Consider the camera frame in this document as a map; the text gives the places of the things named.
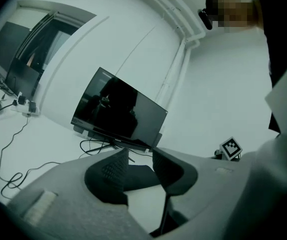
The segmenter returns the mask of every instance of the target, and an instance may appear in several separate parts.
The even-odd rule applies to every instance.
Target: headphones
[[[206,13],[206,9],[199,11],[198,15],[199,15],[200,19],[202,20],[203,24],[205,25],[205,27],[207,28],[207,30],[212,30],[213,29],[213,23],[209,19],[208,15]]]

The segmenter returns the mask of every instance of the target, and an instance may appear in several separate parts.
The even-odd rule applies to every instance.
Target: computer monitor
[[[19,59],[14,58],[10,65],[5,84],[15,95],[18,96],[21,92],[23,96],[31,100],[35,95],[39,79],[39,72],[27,66]]]
[[[30,30],[12,22],[6,22],[0,30],[0,77],[5,79],[16,53]]]
[[[150,149],[167,111],[151,99],[99,68],[83,93],[71,124],[116,145]]]

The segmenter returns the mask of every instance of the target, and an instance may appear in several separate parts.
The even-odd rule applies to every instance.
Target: white desk
[[[3,94],[4,92],[0,90],[0,99]],[[7,95],[5,99],[3,106],[11,104],[13,101],[13,98]],[[10,107],[4,109],[3,114],[0,115],[0,155],[1,149],[11,141],[13,134],[18,132],[26,121],[27,118],[24,115],[10,110]],[[82,140],[84,138],[80,134],[64,128],[44,115],[30,117],[28,125],[14,137],[12,144],[4,150],[0,174],[4,179],[10,179],[17,172],[25,175],[30,168],[37,168],[47,162],[63,163],[78,159],[83,153],[79,147]],[[84,149],[88,150],[89,143],[84,142],[83,144]],[[99,148],[101,143],[92,142],[90,145],[92,149],[95,149]],[[135,163],[129,161],[131,165],[148,165],[151,168],[153,166],[152,158],[149,156],[130,152],[129,157],[135,161]],[[31,171],[21,187],[24,188],[54,166],[56,165],[48,164],[39,170]],[[0,191],[4,186],[5,182],[0,180]],[[3,194],[12,198],[18,191],[18,189],[6,188]],[[165,203],[165,191],[162,187],[159,185],[129,191],[126,194],[128,195],[130,214],[147,232],[157,229],[161,222]],[[0,202],[6,204],[8,201],[0,193]]]

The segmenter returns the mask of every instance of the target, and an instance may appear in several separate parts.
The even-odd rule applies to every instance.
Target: person
[[[206,0],[205,4],[209,20],[217,21],[219,27],[258,27],[264,31],[274,87],[287,70],[287,0]],[[273,115],[269,129],[280,133]]]

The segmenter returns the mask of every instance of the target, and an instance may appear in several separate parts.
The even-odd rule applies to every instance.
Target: white wall
[[[169,111],[159,147],[211,157],[233,136],[244,152],[277,134],[268,130],[271,90],[266,38],[261,30],[200,40]]]
[[[35,99],[45,116],[71,129],[78,101],[99,67],[118,73],[126,83],[156,99],[180,40],[148,5],[140,0],[41,1],[97,15],[59,49],[43,74]],[[9,11],[5,8],[0,19],[7,18]]]

